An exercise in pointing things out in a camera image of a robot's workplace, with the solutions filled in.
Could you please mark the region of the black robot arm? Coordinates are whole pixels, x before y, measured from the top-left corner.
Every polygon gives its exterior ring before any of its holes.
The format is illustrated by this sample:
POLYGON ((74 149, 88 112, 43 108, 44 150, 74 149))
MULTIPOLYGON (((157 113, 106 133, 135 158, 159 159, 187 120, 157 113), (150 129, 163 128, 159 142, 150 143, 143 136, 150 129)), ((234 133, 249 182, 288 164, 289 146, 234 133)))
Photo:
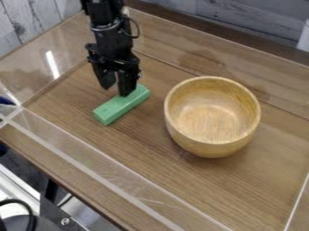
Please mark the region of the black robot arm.
POLYGON ((123 0, 80 0, 80 4, 95 38, 95 43, 86 44, 94 74, 103 89, 118 84, 119 95, 127 97, 140 77, 140 60, 131 51, 140 29, 131 33, 134 20, 123 13, 123 0))

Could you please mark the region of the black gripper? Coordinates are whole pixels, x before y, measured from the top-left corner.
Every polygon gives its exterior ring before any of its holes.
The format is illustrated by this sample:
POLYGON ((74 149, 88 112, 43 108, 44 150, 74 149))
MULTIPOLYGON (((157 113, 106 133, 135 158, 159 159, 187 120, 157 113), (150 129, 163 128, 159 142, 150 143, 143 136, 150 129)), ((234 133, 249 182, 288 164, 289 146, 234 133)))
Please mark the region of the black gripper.
POLYGON ((132 54, 132 40, 139 34, 131 34, 128 25, 92 25, 95 42, 86 44, 88 62, 104 90, 116 83, 118 92, 126 97, 136 88, 140 77, 139 58, 132 54))

